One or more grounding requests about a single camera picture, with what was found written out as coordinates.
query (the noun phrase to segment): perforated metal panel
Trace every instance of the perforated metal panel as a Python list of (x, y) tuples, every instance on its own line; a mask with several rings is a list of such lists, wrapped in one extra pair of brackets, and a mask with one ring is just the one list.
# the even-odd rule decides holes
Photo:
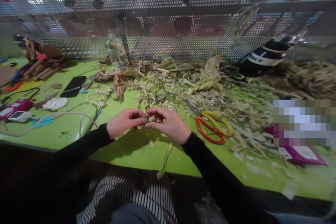
[[(214, 48), (236, 61), (272, 36), (297, 34), (307, 44), (333, 48), (336, 0), (9, 0), (0, 1), (2, 37), (29, 36), (73, 58), (103, 58), (109, 32), (130, 57), (168, 54), (200, 60)], [(259, 8), (234, 48), (232, 20), (245, 6)]]

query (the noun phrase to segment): scissors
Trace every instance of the scissors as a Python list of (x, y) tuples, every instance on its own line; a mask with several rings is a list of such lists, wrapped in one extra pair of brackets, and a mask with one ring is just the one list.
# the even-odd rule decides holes
[[(217, 115), (216, 113), (213, 113), (213, 112), (210, 112), (210, 111), (205, 111), (205, 112), (201, 112), (199, 111), (196, 107), (194, 107), (189, 101), (187, 100), (184, 100), (185, 103), (195, 112), (195, 114), (197, 115), (195, 121), (196, 121), (196, 126), (197, 126), (197, 129), (198, 131), (201, 133), (201, 135), (207, 139), (209, 142), (213, 143), (213, 144), (219, 144), (219, 145), (222, 145), (222, 144), (225, 144), (225, 138), (224, 136), (226, 137), (231, 137), (233, 135), (233, 130), (232, 130), (232, 127), (231, 125), (229, 124), (229, 122)], [(215, 129), (213, 127), (211, 127), (209, 124), (207, 124), (203, 119), (202, 119), (202, 116), (205, 116), (206, 118), (208, 118), (212, 123), (213, 125), (217, 128), (217, 130), (215, 131)], [(228, 128), (228, 133), (224, 132), (221, 128), (221, 126), (215, 121), (215, 119), (221, 121), (222, 123), (224, 123), (227, 128)], [(212, 138), (210, 138), (208, 135), (206, 135), (203, 130), (201, 129), (201, 126), (200, 126), (200, 121), (201, 123), (207, 127), (209, 130), (211, 130), (212, 132), (214, 132), (217, 136), (220, 137), (220, 141), (217, 141), (217, 140), (213, 140)]]

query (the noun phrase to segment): hand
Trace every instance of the hand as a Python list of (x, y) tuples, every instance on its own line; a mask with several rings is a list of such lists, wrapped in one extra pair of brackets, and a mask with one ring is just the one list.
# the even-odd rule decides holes
[(147, 117), (154, 116), (151, 122), (145, 124), (146, 128), (156, 129), (167, 136), (174, 142), (183, 145), (188, 140), (191, 131), (184, 124), (179, 115), (163, 108), (152, 108), (146, 111)]
[(134, 128), (134, 132), (136, 132), (138, 126), (144, 125), (148, 122), (148, 119), (145, 117), (145, 113), (139, 109), (129, 108), (121, 111), (106, 125), (110, 138), (116, 139), (130, 128)]

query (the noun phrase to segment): smartphone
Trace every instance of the smartphone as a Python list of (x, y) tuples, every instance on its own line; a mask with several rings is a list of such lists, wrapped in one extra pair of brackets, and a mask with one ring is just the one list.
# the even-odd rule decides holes
[(78, 91), (82, 88), (83, 83), (85, 82), (85, 76), (73, 77), (64, 91), (61, 93), (61, 98), (75, 97), (78, 95)]

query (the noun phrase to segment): scissors blade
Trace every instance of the scissors blade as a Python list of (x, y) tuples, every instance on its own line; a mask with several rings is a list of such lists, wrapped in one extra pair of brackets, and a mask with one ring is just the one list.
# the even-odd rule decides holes
[(195, 114), (197, 115), (201, 115), (202, 113), (194, 106), (192, 105), (188, 100), (184, 100), (184, 102), (189, 106), (189, 108), (191, 108)]

